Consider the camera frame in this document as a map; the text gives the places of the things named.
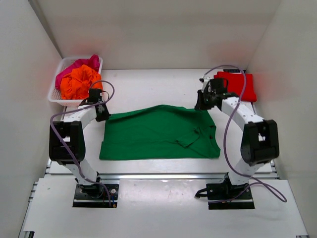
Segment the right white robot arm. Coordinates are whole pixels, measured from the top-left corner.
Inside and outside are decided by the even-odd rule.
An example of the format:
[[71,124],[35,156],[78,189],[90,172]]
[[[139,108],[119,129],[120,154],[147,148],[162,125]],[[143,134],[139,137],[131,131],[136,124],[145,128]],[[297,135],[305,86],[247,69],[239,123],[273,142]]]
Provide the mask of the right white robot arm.
[[230,166],[222,183],[208,191],[210,195],[220,195],[221,200],[233,200],[248,189],[249,179],[259,168],[279,156],[277,123],[255,114],[241,104],[239,96],[228,92],[228,80],[223,78],[200,78],[202,88],[197,91],[195,109],[207,111],[214,107],[229,116],[242,130],[240,146],[241,159]]

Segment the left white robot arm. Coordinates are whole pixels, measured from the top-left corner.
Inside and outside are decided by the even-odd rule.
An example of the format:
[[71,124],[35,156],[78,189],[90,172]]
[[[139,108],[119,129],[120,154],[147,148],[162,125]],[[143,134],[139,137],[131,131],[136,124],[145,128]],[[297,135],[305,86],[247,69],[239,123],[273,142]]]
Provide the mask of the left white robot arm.
[[84,129],[92,121],[106,121],[110,113],[103,99],[103,90],[89,89],[88,98],[78,109],[70,111],[63,120],[51,119],[49,158],[66,167],[82,191],[92,198],[110,196],[108,188],[100,182],[100,175],[85,158]]

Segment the green t shirt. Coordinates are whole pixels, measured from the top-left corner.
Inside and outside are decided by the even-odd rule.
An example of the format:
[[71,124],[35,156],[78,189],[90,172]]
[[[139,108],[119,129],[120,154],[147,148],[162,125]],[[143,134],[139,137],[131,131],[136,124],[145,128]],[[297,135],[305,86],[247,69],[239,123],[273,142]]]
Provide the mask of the green t shirt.
[[207,111],[158,105],[111,115],[99,159],[216,159],[216,126]]

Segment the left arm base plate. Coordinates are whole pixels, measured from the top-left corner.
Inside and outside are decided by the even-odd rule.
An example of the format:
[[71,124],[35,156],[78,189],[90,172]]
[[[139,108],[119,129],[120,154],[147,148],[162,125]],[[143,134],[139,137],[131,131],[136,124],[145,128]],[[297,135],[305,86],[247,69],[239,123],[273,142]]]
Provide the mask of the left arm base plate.
[[109,194],[100,185],[80,185],[77,183],[72,207],[74,208],[117,208],[119,180],[105,180]]

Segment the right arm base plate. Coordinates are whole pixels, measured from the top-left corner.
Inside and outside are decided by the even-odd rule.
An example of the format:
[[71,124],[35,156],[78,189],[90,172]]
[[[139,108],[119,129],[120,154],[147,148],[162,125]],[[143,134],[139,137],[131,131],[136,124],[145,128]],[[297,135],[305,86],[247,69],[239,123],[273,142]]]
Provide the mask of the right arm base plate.
[[196,192],[195,198],[207,198],[209,210],[252,210],[255,209],[249,184],[229,185],[207,183]]

